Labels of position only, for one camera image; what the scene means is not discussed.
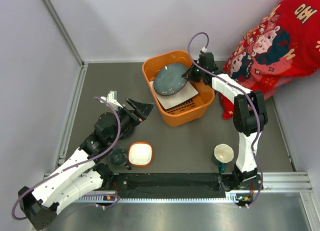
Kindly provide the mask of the black round plate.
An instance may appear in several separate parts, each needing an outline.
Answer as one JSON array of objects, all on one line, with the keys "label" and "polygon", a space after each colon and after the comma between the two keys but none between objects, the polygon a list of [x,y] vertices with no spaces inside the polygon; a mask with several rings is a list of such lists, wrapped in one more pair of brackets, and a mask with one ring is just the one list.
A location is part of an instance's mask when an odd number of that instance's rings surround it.
[{"label": "black round plate", "polygon": [[133,133],[135,132],[135,128],[136,127],[132,126],[132,125],[122,127],[119,139],[124,140],[124,139],[130,138],[133,135]]}]

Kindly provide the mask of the white square plate black rim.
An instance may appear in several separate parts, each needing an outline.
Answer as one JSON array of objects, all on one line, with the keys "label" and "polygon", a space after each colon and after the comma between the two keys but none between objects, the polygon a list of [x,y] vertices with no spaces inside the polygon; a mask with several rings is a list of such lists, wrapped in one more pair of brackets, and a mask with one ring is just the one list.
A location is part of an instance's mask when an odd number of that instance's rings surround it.
[{"label": "white square plate black rim", "polygon": [[162,105],[164,110],[176,107],[199,94],[199,92],[192,86],[192,84],[190,82],[187,82],[184,88],[179,92],[173,95],[163,96],[155,92],[153,83],[153,81],[149,82],[149,84],[151,85],[151,91],[155,94],[156,99]]}]

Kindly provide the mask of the blue-grey round plate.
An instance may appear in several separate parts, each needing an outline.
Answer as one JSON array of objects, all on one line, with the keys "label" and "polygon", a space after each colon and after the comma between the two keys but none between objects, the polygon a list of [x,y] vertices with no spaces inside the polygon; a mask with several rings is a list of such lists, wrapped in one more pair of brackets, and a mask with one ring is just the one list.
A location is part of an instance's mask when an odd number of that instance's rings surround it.
[{"label": "blue-grey round plate", "polygon": [[154,91],[161,96],[171,96],[181,91],[188,80],[183,75],[188,67],[182,63],[171,63],[163,67],[153,81]]}]

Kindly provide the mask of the green mug white inside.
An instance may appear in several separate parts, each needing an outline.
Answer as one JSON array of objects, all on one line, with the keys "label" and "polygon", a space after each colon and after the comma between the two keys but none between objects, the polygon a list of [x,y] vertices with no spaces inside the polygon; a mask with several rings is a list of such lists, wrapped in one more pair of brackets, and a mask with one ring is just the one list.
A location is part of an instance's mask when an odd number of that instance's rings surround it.
[{"label": "green mug white inside", "polygon": [[214,148],[212,162],[217,166],[219,173],[224,173],[226,166],[234,159],[234,150],[227,144],[219,144]]}]

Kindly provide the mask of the white square bowl orange rim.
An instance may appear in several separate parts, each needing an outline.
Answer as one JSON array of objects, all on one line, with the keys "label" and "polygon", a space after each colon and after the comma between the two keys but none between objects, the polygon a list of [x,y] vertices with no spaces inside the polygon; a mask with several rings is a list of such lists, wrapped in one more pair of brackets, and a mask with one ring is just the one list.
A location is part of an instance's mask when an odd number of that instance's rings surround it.
[{"label": "white square bowl orange rim", "polygon": [[147,142],[135,142],[128,150],[128,161],[137,167],[148,166],[153,158],[153,148]]}]

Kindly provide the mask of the aluminium frame rail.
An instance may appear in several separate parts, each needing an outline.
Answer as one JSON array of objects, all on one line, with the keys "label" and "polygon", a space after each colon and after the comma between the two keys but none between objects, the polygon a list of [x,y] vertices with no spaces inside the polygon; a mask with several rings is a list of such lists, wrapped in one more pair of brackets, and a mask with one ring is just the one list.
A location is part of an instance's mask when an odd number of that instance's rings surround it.
[{"label": "aluminium frame rail", "polygon": [[56,11],[52,0],[35,0],[32,42],[35,60],[32,81],[31,135],[36,177],[32,188],[39,186],[46,172],[52,172],[58,157],[67,151],[82,89],[83,65],[78,52]]}]

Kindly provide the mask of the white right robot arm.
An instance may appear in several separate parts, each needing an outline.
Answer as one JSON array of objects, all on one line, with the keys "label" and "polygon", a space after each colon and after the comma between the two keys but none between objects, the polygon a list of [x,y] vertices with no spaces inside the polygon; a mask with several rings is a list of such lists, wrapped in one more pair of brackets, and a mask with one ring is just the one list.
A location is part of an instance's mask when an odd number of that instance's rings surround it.
[{"label": "white right robot arm", "polygon": [[245,189],[258,177],[257,149],[268,115],[261,91],[252,91],[218,70],[211,52],[201,51],[189,70],[182,75],[188,81],[203,83],[222,94],[233,104],[233,125],[239,134],[238,157],[232,178],[220,179],[224,188]]}]

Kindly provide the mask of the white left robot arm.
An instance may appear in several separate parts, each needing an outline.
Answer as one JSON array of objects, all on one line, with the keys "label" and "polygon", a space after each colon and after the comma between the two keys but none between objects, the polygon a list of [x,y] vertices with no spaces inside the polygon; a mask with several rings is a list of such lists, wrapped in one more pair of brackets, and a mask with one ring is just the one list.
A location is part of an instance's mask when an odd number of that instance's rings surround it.
[{"label": "white left robot arm", "polygon": [[114,185],[114,173],[101,160],[119,139],[132,133],[156,107],[155,103],[141,103],[127,98],[126,102],[131,106],[128,109],[111,94],[96,97],[96,100],[109,107],[110,111],[99,116],[93,132],[47,178],[31,188],[24,186],[18,192],[20,209],[37,231],[48,227],[79,198]]}]

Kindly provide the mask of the black base bar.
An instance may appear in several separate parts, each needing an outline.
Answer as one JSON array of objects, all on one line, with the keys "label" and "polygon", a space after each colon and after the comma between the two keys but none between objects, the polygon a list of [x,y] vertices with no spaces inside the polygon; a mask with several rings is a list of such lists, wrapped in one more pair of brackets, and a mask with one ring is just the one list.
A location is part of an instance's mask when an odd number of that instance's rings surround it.
[{"label": "black base bar", "polygon": [[226,191],[249,192],[251,184],[257,191],[261,183],[260,175],[239,183],[230,173],[120,173],[95,191],[116,191],[121,199],[205,199],[224,198]]}]

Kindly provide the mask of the red patterned cloth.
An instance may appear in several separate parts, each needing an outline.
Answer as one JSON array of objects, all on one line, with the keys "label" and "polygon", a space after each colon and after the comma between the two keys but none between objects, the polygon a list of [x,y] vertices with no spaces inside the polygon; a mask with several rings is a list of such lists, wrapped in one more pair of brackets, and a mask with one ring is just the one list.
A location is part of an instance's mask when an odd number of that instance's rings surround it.
[{"label": "red patterned cloth", "polygon": [[267,100],[296,78],[320,69],[320,0],[282,0],[240,40],[223,67]]}]

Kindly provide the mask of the orange plastic bin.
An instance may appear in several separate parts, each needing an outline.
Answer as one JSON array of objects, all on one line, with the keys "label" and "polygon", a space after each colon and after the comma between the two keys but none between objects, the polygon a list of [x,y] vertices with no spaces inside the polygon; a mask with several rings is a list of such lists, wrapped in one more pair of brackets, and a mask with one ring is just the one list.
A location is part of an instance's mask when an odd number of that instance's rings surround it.
[{"label": "orange plastic bin", "polygon": [[172,63],[181,63],[187,68],[192,65],[186,51],[175,50],[147,59],[142,65],[142,73],[163,121],[170,127],[177,127],[204,116],[215,98],[215,92],[203,81],[199,83],[191,82],[190,84],[197,91],[197,94],[184,102],[179,102],[178,105],[165,109],[165,105],[160,102],[162,96],[158,95],[153,89],[153,81],[165,65]]}]

